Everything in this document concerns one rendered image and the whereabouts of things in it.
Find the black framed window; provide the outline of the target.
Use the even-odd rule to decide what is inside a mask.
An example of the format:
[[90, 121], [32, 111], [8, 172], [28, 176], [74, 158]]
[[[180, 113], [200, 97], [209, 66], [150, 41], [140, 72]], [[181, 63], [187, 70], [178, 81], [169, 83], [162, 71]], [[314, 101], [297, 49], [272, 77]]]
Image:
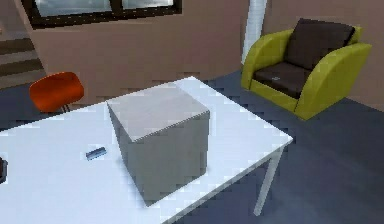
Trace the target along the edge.
[[20, 0], [34, 30], [181, 14], [183, 0]]

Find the small blue grey bar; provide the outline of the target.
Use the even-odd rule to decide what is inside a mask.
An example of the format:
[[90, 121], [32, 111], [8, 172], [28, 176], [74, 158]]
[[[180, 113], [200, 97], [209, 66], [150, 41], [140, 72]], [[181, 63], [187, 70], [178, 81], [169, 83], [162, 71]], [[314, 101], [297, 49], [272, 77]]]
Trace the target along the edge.
[[107, 153], [107, 150], [104, 147], [100, 147], [100, 148], [94, 149], [90, 152], [87, 152], [86, 153], [86, 159], [88, 161], [90, 161], [90, 160], [98, 158], [102, 155], [105, 155], [106, 153]]

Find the brown staircase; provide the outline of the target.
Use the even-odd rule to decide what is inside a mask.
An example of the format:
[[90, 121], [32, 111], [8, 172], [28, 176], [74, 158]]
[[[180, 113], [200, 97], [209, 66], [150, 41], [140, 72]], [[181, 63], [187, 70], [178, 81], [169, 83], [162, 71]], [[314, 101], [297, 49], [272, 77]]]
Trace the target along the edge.
[[45, 75], [30, 38], [0, 39], [0, 89], [32, 83]]

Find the white table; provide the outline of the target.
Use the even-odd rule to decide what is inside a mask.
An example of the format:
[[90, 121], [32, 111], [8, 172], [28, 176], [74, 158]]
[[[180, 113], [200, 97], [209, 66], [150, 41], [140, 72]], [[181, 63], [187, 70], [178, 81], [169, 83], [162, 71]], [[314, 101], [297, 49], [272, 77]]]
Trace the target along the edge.
[[[210, 111], [207, 168], [147, 206], [121, 157], [107, 101], [0, 132], [0, 224], [172, 224], [261, 164], [260, 214], [288, 134], [194, 77], [175, 82]], [[88, 161], [86, 153], [104, 147]]]

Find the orange chair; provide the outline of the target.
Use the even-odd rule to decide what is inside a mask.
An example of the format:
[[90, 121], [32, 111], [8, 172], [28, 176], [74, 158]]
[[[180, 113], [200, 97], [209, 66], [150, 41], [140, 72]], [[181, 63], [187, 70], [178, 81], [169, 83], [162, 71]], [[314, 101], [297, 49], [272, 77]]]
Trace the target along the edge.
[[32, 83], [29, 96], [43, 113], [54, 113], [59, 109], [69, 112], [69, 105], [84, 96], [84, 87], [75, 73], [59, 72]]

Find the dark brown object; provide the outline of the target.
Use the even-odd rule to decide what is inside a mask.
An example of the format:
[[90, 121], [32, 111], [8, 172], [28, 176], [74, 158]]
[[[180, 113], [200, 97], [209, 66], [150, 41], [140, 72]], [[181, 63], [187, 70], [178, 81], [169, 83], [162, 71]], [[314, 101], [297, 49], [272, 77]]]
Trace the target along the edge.
[[0, 157], [0, 184], [6, 181], [7, 177], [7, 161]]

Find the grey cube box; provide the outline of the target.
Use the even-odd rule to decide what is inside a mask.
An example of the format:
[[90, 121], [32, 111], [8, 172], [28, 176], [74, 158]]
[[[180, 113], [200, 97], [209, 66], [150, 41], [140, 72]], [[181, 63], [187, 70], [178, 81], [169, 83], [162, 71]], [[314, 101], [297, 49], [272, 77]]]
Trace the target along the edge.
[[150, 206], [206, 172], [210, 111], [173, 83], [107, 102], [124, 165]]

